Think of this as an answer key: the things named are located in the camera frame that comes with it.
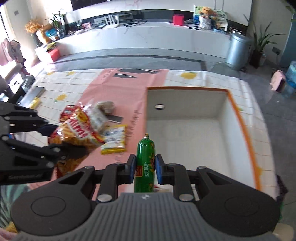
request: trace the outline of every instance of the silver trash can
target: silver trash can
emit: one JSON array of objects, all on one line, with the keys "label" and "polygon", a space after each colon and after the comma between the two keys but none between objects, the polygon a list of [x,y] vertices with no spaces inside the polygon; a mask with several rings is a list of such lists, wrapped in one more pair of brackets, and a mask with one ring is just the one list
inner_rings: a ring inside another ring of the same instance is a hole
[{"label": "silver trash can", "polygon": [[240,70],[247,64],[253,40],[238,33],[231,35],[226,63],[234,70]]}]

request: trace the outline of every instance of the green patterned fabric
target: green patterned fabric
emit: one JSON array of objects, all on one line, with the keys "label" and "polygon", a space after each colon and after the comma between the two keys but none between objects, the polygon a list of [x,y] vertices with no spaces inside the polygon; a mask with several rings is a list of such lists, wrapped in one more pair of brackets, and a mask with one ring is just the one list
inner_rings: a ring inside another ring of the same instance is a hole
[{"label": "green patterned fabric", "polygon": [[7,185],[0,187],[0,227],[6,228],[11,221],[10,207],[12,203],[23,193],[30,189],[26,184]]}]

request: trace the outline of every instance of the open cardboard box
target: open cardboard box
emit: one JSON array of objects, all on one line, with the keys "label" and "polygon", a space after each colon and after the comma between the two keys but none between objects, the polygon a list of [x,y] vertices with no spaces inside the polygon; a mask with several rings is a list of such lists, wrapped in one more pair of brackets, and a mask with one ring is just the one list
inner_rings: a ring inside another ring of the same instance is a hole
[{"label": "open cardboard box", "polygon": [[[156,109],[158,104],[164,109]],[[252,144],[228,90],[148,88],[146,119],[146,133],[165,163],[189,170],[207,166],[259,189]]]}]

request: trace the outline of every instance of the gray tile floor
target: gray tile floor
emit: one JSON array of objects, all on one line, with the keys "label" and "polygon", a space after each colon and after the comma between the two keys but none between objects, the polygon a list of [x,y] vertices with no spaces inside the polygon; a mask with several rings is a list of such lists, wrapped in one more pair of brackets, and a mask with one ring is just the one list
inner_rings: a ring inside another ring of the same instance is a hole
[{"label": "gray tile floor", "polygon": [[[114,67],[209,71],[219,61],[223,59],[177,50],[111,49],[63,56],[46,68],[56,71]],[[296,100],[285,99],[271,90],[272,71],[267,65],[259,69],[247,66],[247,73],[236,74],[249,83],[265,117],[276,171],[289,190],[281,222],[296,230]]]}]

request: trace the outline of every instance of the red box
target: red box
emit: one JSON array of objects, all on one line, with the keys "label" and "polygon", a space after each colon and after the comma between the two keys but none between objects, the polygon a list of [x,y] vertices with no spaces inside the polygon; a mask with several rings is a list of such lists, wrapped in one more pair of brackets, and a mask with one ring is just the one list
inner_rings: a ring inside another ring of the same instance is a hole
[{"label": "red box", "polygon": [[50,58],[52,59],[53,62],[57,61],[61,57],[58,48],[55,48],[55,49],[49,51],[48,53],[49,53]]},{"label": "red box", "polygon": [[174,16],[173,16],[173,24],[183,26],[184,25],[184,15],[174,14]]}]

